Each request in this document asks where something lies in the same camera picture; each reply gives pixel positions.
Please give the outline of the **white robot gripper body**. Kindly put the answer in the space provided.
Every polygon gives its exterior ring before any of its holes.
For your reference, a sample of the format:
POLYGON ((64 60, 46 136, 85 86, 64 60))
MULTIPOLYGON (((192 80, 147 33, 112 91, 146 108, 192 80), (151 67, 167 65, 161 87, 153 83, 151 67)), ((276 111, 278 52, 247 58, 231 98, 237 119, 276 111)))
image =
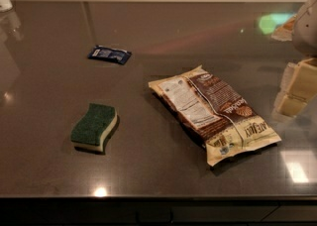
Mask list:
POLYGON ((317 57, 317 0, 307 0, 298 10, 292 43, 305 56, 317 57))

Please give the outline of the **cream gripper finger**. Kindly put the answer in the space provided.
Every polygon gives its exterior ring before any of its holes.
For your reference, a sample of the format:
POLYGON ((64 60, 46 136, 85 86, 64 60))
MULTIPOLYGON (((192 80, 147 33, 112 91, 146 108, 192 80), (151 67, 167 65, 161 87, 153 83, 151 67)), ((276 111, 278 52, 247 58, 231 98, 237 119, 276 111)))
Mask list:
POLYGON ((295 68, 297 67, 296 63, 289 62, 283 72, 281 83, 280 83, 280 89, 282 91, 286 91, 288 85, 290 84, 291 78, 295 72, 295 68))
POLYGON ((317 59, 304 59, 297 63, 286 91, 277 93, 274 110, 283 116, 295 117, 317 95, 317 59))

